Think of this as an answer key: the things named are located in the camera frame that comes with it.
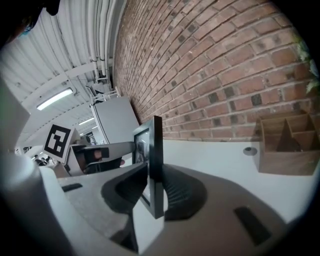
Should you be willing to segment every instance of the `ceiling light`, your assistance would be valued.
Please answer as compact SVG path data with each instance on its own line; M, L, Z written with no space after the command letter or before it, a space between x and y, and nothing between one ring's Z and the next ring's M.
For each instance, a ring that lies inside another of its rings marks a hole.
M72 94L73 91L71 88L65 89L61 92L59 92L56 95L53 95L51 98L47 99L45 102L41 103L40 105L38 105L36 108L38 110L43 110L44 108L48 107L49 105L51 105L52 103L62 99L63 97Z
M95 119L95 118L92 117L92 118L90 118L90 119L88 119L88 120L85 120L85 121L79 123L79 125L81 126L81 125L85 124L86 122L89 122L89 121L91 121L91 120L93 120L93 119Z

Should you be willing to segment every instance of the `brick wall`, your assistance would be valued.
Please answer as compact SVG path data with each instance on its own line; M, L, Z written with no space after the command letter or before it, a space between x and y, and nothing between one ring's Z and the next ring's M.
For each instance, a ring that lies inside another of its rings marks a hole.
M114 83L167 139L255 140L260 115L315 113L293 34L265 0L128 0Z

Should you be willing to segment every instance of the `white ceiling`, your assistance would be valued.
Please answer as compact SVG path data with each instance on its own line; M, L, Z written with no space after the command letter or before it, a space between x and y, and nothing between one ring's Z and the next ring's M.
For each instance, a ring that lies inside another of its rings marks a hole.
M97 7L102 0L95 1ZM85 89L85 85L95 79L88 42L88 3L88 0L61 0L56 16L50 16L44 9L35 27L1 52L0 75L31 114L18 140L19 146L32 146L32 140L44 134L53 122L75 126L80 134L96 126L94 120L78 125L93 117L90 95ZM41 111L36 109L37 105L69 87L73 94Z

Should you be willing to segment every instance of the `plant leaf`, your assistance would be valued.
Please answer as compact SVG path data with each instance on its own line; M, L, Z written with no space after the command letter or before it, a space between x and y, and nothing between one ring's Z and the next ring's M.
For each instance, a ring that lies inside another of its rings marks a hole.
M314 74L317 78L319 77L319 72L318 72L316 63L313 59L310 60L310 72Z
M317 79L313 79L307 86L306 86L306 93L310 93L313 88L319 87L320 82Z
M310 58L309 53L304 49L301 43L297 45L297 53L303 62Z

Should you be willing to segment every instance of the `wooden divider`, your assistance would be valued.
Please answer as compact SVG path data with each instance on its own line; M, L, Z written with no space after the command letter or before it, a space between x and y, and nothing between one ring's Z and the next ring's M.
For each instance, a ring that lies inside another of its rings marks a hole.
M312 175L320 158L320 139L304 111L260 118L262 131L259 172Z

